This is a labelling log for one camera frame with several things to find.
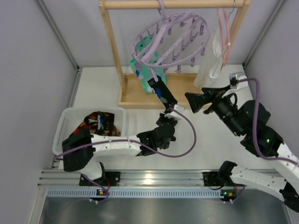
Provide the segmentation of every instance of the white wall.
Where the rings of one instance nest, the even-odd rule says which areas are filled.
[[[98,0],[44,1],[79,65],[114,65]],[[232,48],[231,63],[245,61],[277,2],[278,0],[251,0],[247,16]],[[167,13],[178,11],[182,10],[167,10]],[[194,11],[207,20],[209,27],[216,27],[215,9]],[[110,10],[109,12],[121,63],[127,65],[131,59],[131,46],[135,36],[160,15],[157,10]]]
[[[0,1],[0,223],[23,224],[75,70],[33,0]]]
[[[299,157],[299,1],[288,0],[274,21],[247,73],[261,83],[261,103],[271,113],[269,126]]]

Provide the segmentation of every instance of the plastic laundry basket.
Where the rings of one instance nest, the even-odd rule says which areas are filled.
[[[96,111],[114,113],[114,126],[121,132],[122,136],[127,135],[126,112],[123,108],[67,108],[62,112],[57,125],[53,140],[53,153],[56,155],[62,153],[62,142],[75,131],[86,116]]]

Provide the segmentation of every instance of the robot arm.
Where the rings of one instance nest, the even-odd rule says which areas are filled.
[[[170,142],[176,140],[175,125],[181,119],[173,110],[182,114],[185,109],[177,105],[177,100],[161,80],[155,82],[151,79],[149,85],[166,108],[163,113],[160,113],[156,122],[158,127],[128,137],[101,136],[90,134],[89,130],[82,129],[63,141],[64,171],[79,171],[91,180],[100,181],[105,177],[105,170],[103,164],[97,161],[99,156],[117,154],[148,156],[155,154],[158,149],[169,148]],[[74,150],[83,145],[86,147]]]
[[[229,79],[230,85],[224,88],[202,88],[204,94],[186,93],[193,113],[197,113],[204,104],[211,103],[203,113],[215,112],[235,136],[245,135],[241,145],[255,156],[266,159],[283,178],[250,171],[229,161],[221,166],[218,178],[223,185],[243,184],[267,192],[299,212],[298,158],[290,151],[283,138],[266,125],[271,114],[262,104],[258,108],[256,135],[259,149],[256,149],[253,138],[255,100],[247,101],[240,109],[236,105],[235,92],[248,85],[247,82],[240,82],[246,76],[243,73],[233,73]],[[232,96],[235,97],[234,103],[230,100]]]

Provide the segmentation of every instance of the pink hanger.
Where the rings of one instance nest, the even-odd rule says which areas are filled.
[[[225,21],[225,25],[226,25],[227,34],[228,34],[228,43],[230,43],[228,16],[226,14],[225,9],[223,9],[223,14],[224,14],[224,21]],[[217,15],[218,15],[220,34],[221,34],[221,39],[222,39],[222,50],[225,50],[224,54],[222,55],[222,58],[223,58],[222,67],[224,67],[228,63],[228,59],[229,59],[229,56],[230,56],[231,45],[229,44],[227,49],[225,49],[227,45],[225,44],[225,39],[224,39],[225,37],[224,37],[222,22],[221,22],[221,17],[220,17],[220,9],[217,9]]]

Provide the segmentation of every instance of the wooden clothes rack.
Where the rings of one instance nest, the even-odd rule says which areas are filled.
[[[238,8],[232,26],[230,28],[230,43],[234,43],[242,21],[250,5],[250,0],[164,0],[165,8]],[[121,84],[119,107],[127,109],[163,109],[155,94],[145,93],[139,80],[133,73],[122,72],[120,58],[117,51],[115,37],[109,16],[110,9],[159,9],[160,4],[157,0],[127,0],[127,1],[108,1],[99,0],[99,7],[104,26],[109,38],[113,59],[117,75]],[[167,87],[173,96],[178,100],[178,104],[190,108],[185,92],[199,92],[193,86],[196,73],[170,73],[167,76]]]

